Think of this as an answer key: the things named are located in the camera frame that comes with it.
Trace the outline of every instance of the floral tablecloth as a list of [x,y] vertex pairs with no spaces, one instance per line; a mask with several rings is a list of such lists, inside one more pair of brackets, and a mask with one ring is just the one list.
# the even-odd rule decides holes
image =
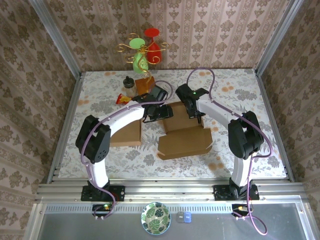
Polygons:
[[[186,79],[191,70],[153,70],[155,80],[165,80],[174,90]],[[275,141],[268,114],[252,69],[217,69],[213,96],[230,107],[241,111],[253,111],[261,129],[272,142],[274,153],[269,158],[258,159],[253,165],[253,178],[285,178],[285,168]],[[117,96],[125,94],[123,79],[130,76],[140,79],[141,74],[133,71],[96,71],[85,74],[82,91],[74,114],[71,131],[59,172],[60,178],[86,178],[87,172],[80,162],[75,146],[76,138],[88,115],[100,117],[120,108]],[[198,70],[190,78],[192,89],[209,89],[212,76],[207,70]],[[169,91],[164,83],[160,86]],[[179,101],[174,94],[169,102]],[[204,127],[211,128],[213,147],[208,154],[161,160],[157,157],[159,137],[165,135],[158,122],[142,124],[142,145],[134,147],[111,147],[106,159],[106,171],[110,178],[151,177],[230,177],[234,167],[234,156],[228,147],[228,132],[216,120],[205,116]],[[261,153],[267,153],[264,143]]]

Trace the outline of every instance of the cardboard lid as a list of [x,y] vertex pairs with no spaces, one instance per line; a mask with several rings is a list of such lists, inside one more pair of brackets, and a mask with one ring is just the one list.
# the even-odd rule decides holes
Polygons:
[[129,147],[141,145],[141,121],[133,121],[117,131],[110,140],[110,147]]
[[162,120],[164,131],[166,134],[175,130],[203,126],[203,121],[201,121],[201,123],[198,123],[197,118],[189,119],[186,107],[181,101],[173,102],[168,105],[172,107],[173,117]]
[[159,138],[158,156],[162,160],[207,154],[212,146],[210,128],[194,126],[170,131]]

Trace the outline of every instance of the gold wire decoration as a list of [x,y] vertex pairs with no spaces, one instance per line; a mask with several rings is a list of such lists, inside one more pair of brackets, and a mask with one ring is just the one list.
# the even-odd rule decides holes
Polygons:
[[[140,37],[137,33],[134,33],[134,32],[128,34],[128,37],[127,37],[128,40],[132,40],[134,38],[140,38]],[[124,43],[120,43],[115,47],[115,50],[119,53],[123,53],[126,50],[126,48],[128,48],[129,50],[131,50],[131,49],[136,50],[135,53],[126,54],[124,56],[124,60],[128,64],[134,63],[134,61],[136,60],[134,57],[135,54],[137,54],[137,53],[142,54],[142,57],[139,59],[139,61],[137,63],[137,66],[143,72],[143,78],[148,78],[147,83],[151,80],[152,75],[148,70],[145,69],[146,66],[144,64],[156,65],[156,64],[160,63],[160,57],[158,57],[158,56],[152,57],[153,62],[148,61],[147,56],[146,56],[147,52],[161,52],[161,51],[168,50],[170,48],[169,43],[162,42],[159,46],[160,47],[159,50],[149,50],[150,46],[154,43],[155,43],[155,41],[153,41],[149,46],[142,45],[139,49],[132,48],[131,46],[124,44]]]

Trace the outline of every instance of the wire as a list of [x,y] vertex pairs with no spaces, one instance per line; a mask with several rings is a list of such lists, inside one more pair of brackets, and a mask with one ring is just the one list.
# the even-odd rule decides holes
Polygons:
[[113,209],[114,209],[114,206],[115,206],[115,204],[116,204],[116,199],[115,199],[115,197],[112,195],[111,192],[109,192],[108,190],[105,190],[105,189],[103,189],[103,188],[101,188],[101,187],[98,187],[97,184],[96,184],[96,182],[94,181],[93,173],[91,172],[91,169],[89,168],[90,161],[89,161],[89,160],[88,160],[88,161],[85,160],[85,151],[86,151],[88,142],[89,142],[90,138],[92,137],[92,135],[94,134],[94,132],[97,130],[97,128],[98,128],[101,124],[109,121],[110,119],[118,116],[119,114],[121,114],[121,113],[123,113],[123,112],[126,112],[126,111],[128,111],[128,110],[130,110],[130,109],[143,106],[143,105],[164,104],[166,101],[168,101],[168,100],[173,96],[174,88],[173,88],[173,86],[172,86],[169,82],[167,82],[167,81],[164,81],[164,80],[155,81],[155,83],[159,83],[159,82],[165,83],[165,84],[168,84],[168,85],[169,85],[169,87],[170,87],[170,95],[169,95],[168,98],[166,98],[166,99],[163,100],[163,101],[150,101],[150,102],[137,103],[137,104],[130,105],[130,106],[127,106],[127,107],[125,107],[125,108],[119,109],[118,111],[116,111],[116,112],[112,113],[111,115],[107,116],[106,118],[104,118],[102,121],[98,122],[98,123],[92,128],[92,130],[90,131],[90,133],[88,134],[88,136],[86,137],[86,139],[85,139],[85,141],[84,141],[84,144],[83,144],[83,146],[82,146],[82,150],[81,150],[81,153],[80,153],[80,160],[81,160],[82,164],[85,165],[85,168],[86,168],[86,172],[87,172],[87,174],[88,174],[89,181],[90,181],[90,183],[91,183],[96,189],[98,189],[98,190],[100,190],[100,191],[108,194],[108,195],[112,198],[112,207],[111,207],[109,213],[107,213],[105,216],[103,216],[103,217],[101,218],[102,220],[103,220],[103,219],[106,219],[107,217],[109,217],[109,216],[112,214]]
[[[259,127],[257,127],[255,124],[253,124],[252,122],[250,122],[249,120],[247,120],[246,118],[244,118],[243,116],[237,114],[236,112],[232,111],[231,109],[221,105],[220,103],[216,102],[214,100],[214,98],[212,97],[212,89],[214,87],[214,83],[215,83],[215,80],[216,80],[216,75],[214,73],[214,71],[212,71],[212,69],[208,68],[208,67],[198,67],[196,69],[194,69],[192,72],[190,72],[189,76],[187,77],[186,79],[186,83],[188,84],[189,82],[189,78],[190,76],[197,70],[208,70],[212,73],[212,83],[211,83],[211,86],[210,86],[210,89],[209,89],[209,98],[211,100],[212,103],[214,103],[215,105],[217,105],[218,107],[220,107],[221,109],[227,111],[228,113],[230,113],[231,115],[234,115],[238,118],[240,118],[242,121],[246,122],[247,124],[249,124],[250,126],[252,126],[255,130],[257,130],[262,136],[263,138],[266,140],[268,146],[269,146],[269,149],[270,149],[270,152],[269,154],[267,155],[256,155],[256,156],[252,156],[251,159],[250,159],[250,165],[249,165],[249,172],[248,172],[248,177],[247,177],[247,191],[246,191],[246,204],[247,204],[247,208],[248,208],[248,215],[249,216],[244,216],[244,218],[250,218],[251,222],[252,222],[252,225],[253,227],[255,228],[255,230],[265,236],[268,234],[268,229],[267,229],[267,226],[265,225],[265,223],[258,217],[256,216],[252,216],[252,211],[250,210],[250,201],[249,201],[249,188],[250,188],[250,176],[251,176],[251,173],[252,173],[252,161],[253,159],[257,159],[257,158],[268,158],[272,155],[273,153],[273,148],[272,148],[272,144],[270,142],[270,140],[268,139],[268,137],[264,134],[263,131],[261,131],[261,129]],[[240,214],[238,214],[237,212],[233,212],[234,214],[236,214],[237,216],[239,217],[243,217],[241,216]],[[254,222],[254,219],[260,221],[262,223],[262,225],[264,226],[264,229],[265,229],[265,232],[261,232],[258,227],[256,226],[255,222]]]

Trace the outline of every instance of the green leaf plate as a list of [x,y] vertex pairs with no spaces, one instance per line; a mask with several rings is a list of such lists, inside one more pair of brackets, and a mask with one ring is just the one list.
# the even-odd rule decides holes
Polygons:
[[163,234],[171,224],[170,211],[161,202],[151,202],[143,209],[141,224],[144,230],[151,235]]

